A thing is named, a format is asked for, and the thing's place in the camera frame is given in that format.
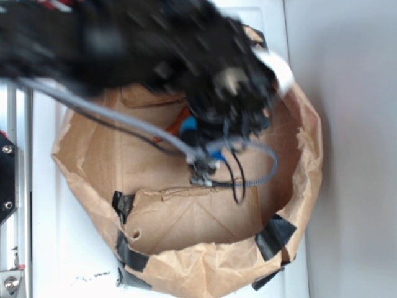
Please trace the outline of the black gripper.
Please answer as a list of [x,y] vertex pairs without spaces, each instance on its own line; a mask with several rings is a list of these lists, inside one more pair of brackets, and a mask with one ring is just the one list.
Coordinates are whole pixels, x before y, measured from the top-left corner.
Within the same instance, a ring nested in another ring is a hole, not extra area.
[[197,120],[197,130],[185,133],[190,145],[259,135],[268,126],[275,102],[295,82],[288,63],[269,50],[264,34],[248,25],[243,30],[261,73],[248,76],[241,68],[228,68],[214,77],[211,86],[187,94],[187,107]]

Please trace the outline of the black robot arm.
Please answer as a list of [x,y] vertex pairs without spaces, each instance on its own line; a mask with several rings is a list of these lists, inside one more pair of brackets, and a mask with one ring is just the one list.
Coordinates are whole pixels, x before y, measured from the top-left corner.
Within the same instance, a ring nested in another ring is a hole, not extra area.
[[258,31],[210,1],[2,1],[1,76],[78,94],[183,92],[190,114],[177,132],[193,146],[261,133],[294,80]]

